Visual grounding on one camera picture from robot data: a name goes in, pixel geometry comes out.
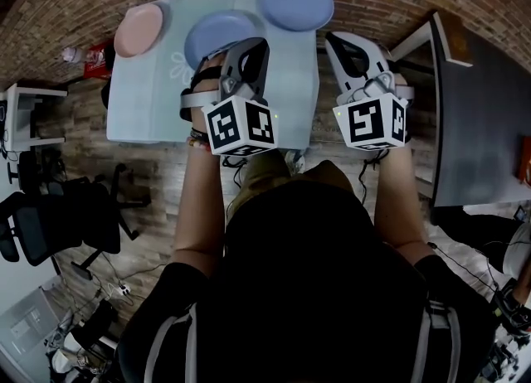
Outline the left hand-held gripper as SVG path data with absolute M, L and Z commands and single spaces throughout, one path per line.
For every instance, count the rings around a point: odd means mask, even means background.
M 218 156 L 255 156 L 278 147 L 278 114 L 262 98 L 269 56 L 265 38 L 239 41 L 227 52 L 226 63 L 239 79 L 251 79 L 252 88 L 220 76 L 216 91 L 193 93 L 189 87 L 181 93 L 181 118 L 191 121 L 191 111 L 200 109 L 210 140 L 206 144 L 189 136 L 189 146 Z

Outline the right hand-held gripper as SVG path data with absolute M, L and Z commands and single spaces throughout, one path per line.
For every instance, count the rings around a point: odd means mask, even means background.
M 325 49 L 342 92 L 333 112 L 346 146 L 367 152 L 404 146 L 414 88 L 395 89 L 387 59 L 367 38 L 328 32 Z

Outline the big blue plate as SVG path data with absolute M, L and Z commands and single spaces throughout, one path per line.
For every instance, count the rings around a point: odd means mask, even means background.
M 213 12 L 200 18 L 187 34 L 184 55 L 196 70 L 202 58 L 226 44 L 259 36 L 256 24 L 241 11 Z
M 258 7 L 269 23 L 291 32 L 316 31 L 334 14 L 334 0 L 258 0 Z

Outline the person's left forearm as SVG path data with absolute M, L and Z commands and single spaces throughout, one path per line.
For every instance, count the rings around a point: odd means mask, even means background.
M 205 148 L 189 147 L 173 261 L 212 276 L 222 260 L 224 234 L 220 158 Z

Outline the person's right forearm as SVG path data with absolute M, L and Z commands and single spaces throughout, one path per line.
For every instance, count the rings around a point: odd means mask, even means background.
M 427 244 L 408 145 L 390 150 L 380 161 L 374 226 L 381 239 L 412 265 L 434 254 Z

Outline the person's left hand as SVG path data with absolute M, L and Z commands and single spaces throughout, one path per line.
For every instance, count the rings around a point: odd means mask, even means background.
M 221 53 L 205 60 L 202 67 L 192 78 L 190 88 L 193 93 L 216 91 L 219 86 L 221 69 L 226 60 L 226 54 Z

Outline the person's right hand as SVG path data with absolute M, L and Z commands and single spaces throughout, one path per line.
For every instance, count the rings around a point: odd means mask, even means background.
M 399 66 L 394 61 L 387 62 L 389 71 L 393 74 L 395 89 L 409 86 L 406 78 L 400 72 Z

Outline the light blue flower tablecloth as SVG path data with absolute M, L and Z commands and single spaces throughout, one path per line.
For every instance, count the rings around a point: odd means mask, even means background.
M 184 42 L 202 17 L 240 10 L 269 43 L 264 97 L 279 116 L 280 148 L 309 146 L 319 93 L 315 32 L 289 32 L 270 24 L 257 0 L 158 0 L 163 29 L 144 54 L 116 57 L 110 85 L 106 135 L 130 143 L 183 142 L 190 124 L 179 117 L 180 94 L 193 70 Z

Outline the person's khaki trousers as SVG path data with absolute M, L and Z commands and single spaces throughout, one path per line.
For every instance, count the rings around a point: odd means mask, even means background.
M 227 221 L 251 198 L 295 181 L 312 181 L 337 187 L 354 193 L 347 176 L 331 161 L 323 160 L 304 172 L 290 173 L 285 156 L 277 149 L 251 157 L 241 188 L 227 207 Z

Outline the white shoe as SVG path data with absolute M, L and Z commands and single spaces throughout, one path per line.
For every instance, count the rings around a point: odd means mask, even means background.
M 285 163 L 291 175 L 301 174 L 306 169 L 304 150 L 289 150 L 285 153 Z

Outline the small pink plate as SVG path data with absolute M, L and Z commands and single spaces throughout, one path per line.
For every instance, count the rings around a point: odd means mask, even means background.
M 144 54 L 157 40 L 163 27 L 163 11 L 153 3 L 130 8 L 114 36 L 118 56 L 131 58 Z

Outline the grey desk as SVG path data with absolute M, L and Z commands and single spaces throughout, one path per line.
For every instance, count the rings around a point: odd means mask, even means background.
M 436 92 L 432 179 L 417 180 L 434 207 L 531 201 L 517 178 L 531 136 L 531 73 L 453 15 L 434 12 L 391 51 L 399 61 L 430 43 Z

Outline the red packet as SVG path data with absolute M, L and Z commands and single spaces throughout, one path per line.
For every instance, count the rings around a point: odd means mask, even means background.
M 112 69 L 107 67 L 107 57 L 110 58 L 110 65 L 113 65 L 114 44 L 112 40 L 90 47 L 87 50 L 83 77 L 85 79 L 108 80 L 111 77 Z

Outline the clear plastic bottle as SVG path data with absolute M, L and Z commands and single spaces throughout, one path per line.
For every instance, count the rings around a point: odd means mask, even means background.
M 79 47 L 67 47 L 63 50 L 62 57 L 69 63 L 83 63 L 87 60 L 88 51 Z

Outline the orange box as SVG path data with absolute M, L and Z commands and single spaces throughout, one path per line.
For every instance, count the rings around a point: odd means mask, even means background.
M 517 178 L 520 183 L 531 188 L 531 136 L 523 138 Z

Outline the small white table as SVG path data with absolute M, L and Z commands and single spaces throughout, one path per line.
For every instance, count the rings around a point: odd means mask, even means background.
M 64 137 L 40 138 L 32 124 L 32 112 L 45 97 L 64 98 L 65 90 L 49 90 L 21 87 L 13 84 L 0 93 L 0 101 L 7 102 L 4 131 L 0 140 L 7 152 L 29 151 L 33 147 L 64 143 Z

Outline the person's black shirt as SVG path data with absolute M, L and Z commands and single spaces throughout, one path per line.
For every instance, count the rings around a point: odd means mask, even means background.
M 295 181 L 241 206 L 211 277 L 162 272 L 118 347 L 126 383 L 473 383 L 497 328 L 488 302 L 436 255 L 410 264 L 377 237 L 358 198 Z

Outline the black office chair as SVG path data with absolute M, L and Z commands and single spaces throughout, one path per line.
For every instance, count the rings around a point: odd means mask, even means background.
M 7 164 L 7 177 L 10 184 L 13 179 L 18 180 L 19 189 L 28 196 L 39 196 L 43 184 L 56 182 L 53 169 L 66 174 L 65 165 L 61 159 L 61 152 L 53 148 L 41 151 L 41 161 L 37 161 L 37 154 L 30 150 L 21 152 L 17 168 L 11 169 Z
M 82 278 L 92 279 L 90 265 L 102 253 L 116 255 L 121 250 L 124 232 L 130 240 L 139 236 L 131 230 L 121 211 L 144 208 L 150 195 L 138 201 L 118 200 L 120 176 L 127 167 L 114 169 L 110 187 L 98 175 L 60 182 L 58 194 L 30 196 L 14 192 L 0 202 L 0 255 L 9 262 L 20 259 L 16 244 L 22 247 L 27 262 L 37 267 L 46 259 L 70 248 L 87 245 L 95 251 L 81 264 L 71 264 Z

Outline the grey cabinet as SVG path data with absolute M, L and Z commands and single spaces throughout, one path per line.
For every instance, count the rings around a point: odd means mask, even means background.
M 0 315 L 0 347 L 26 374 L 47 368 L 44 341 L 59 319 L 39 288 Z

